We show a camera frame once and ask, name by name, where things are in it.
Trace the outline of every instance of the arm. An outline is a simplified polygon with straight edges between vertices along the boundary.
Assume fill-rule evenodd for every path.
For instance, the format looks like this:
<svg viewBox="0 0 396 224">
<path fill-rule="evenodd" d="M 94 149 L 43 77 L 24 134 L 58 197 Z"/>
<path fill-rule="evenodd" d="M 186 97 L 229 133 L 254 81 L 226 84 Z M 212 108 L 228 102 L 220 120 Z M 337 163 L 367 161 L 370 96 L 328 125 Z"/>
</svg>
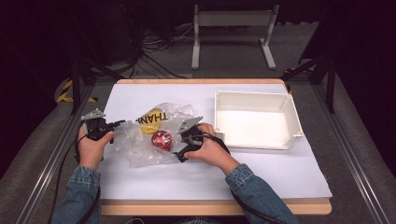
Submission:
<svg viewBox="0 0 396 224">
<path fill-rule="evenodd" d="M 209 124 L 199 124 L 198 128 L 203 133 L 215 135 Z M 186 152 L 184 157 L 219 167 L 226 175 L 225 181 L 231 191 L 247 206 L 288 224 L 298 223 L 297 217 L 263 179 L 254 175 L 247 165 L 240 164 L 215 141 L 205 138 L 200 150 Z M 250 223 L 267 223 L 245 209 L 244 213 Z"/>
<path fill-rule="evenodd" d="M 79 130 L 78 139 L 82 138 L 78 144 L 79 167 L 70 177 L 66 196 L 56 209 L 51 223 L 78 223 L 92 207 L 100 182 L 100 173 L 97 169 L 103 158 L 105 145 L 113 136 L 113 132 L 107 133 L 95 142 L 84 137 L 82 128 Z M 100 204 L 97 204 L 86 223 L 98 223 L 99 216 Z"/>
</svg>

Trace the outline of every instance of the white container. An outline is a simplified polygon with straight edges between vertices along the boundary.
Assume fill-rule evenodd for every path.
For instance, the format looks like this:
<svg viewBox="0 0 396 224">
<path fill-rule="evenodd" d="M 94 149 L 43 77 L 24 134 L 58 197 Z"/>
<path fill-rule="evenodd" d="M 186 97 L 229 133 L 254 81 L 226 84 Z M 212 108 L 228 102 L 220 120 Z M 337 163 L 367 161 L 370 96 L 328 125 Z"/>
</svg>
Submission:
<svg viewBox="0 0 396 224">
<path fill-rule="evenodd" d="M 288 149 L 304 135 L 290 94 L 215 94 L 215 129 L 227 147 Z"/>
</svg>

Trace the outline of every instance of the person's right hand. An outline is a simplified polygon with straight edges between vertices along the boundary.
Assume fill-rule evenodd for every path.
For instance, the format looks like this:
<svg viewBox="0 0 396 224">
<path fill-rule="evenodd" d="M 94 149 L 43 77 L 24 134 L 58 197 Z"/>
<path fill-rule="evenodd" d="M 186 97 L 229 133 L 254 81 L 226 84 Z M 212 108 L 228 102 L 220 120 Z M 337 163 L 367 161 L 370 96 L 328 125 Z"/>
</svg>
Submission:
<svg viewBox="0 0 396 224">
<path fill-rule="evenodd" d="M 213 136 L 216 134 L 210 124 L 199 123 L 197 126 L 202 133 L 209 133 Z M 184 158 L 198 159 L 210 165 L 217 166 L 225 175 L 239 165 L 239 162 L 228 154 L 221 145 L 209 138 L 204 138 L 204 142 L 199 150 L 184 153 Z"/>
</svg>

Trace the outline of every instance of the blue denim jacket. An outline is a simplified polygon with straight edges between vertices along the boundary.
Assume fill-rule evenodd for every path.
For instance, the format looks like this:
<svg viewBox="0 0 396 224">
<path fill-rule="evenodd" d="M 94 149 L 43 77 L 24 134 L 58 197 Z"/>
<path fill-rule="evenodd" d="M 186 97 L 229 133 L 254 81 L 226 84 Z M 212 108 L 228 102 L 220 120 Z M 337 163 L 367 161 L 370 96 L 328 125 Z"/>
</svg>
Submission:
<svg viewBox="0 0 396 224">
<path fill-rule="evenodd" d="M 55 211 L 51 223 L 78 223 L 91 208 L 99 187 L 100 174 L 86 167 L 78 167 L 70 178 L 68 192 L 59 208 Z M 225 177 L 231 191 L 247 206 L 274 217 L 285 223 L 299 223 L 297 217 L 289 210 L 263 179 L 254 175 L 245 164 L 240 164 Z M 245 211 L 250 223 L 269 223 Z M 100 204 L 97 205 L 86 223 L 99 223 Z M 209 218 L 198 218 L 178 222 L 180 224 L 218 223 Z"/>
</svg>

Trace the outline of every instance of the plastic bag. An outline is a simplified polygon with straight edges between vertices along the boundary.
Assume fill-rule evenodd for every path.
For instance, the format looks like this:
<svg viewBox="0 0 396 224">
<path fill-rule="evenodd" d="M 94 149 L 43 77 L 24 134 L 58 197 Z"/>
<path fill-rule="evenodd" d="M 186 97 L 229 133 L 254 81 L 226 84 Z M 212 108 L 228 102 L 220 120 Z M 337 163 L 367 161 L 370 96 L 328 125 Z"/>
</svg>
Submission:
<svg viewBox="0 0 396 224">
<path fill-rule="evenodd" d="M 117 127 L 113 145 L 132 167 L 179 162 L 174 152 L 186 144 L 177 130 L 183 120 L 192 118 L 191 105 L 157 105 L 136 121 Z"/>
</svg>

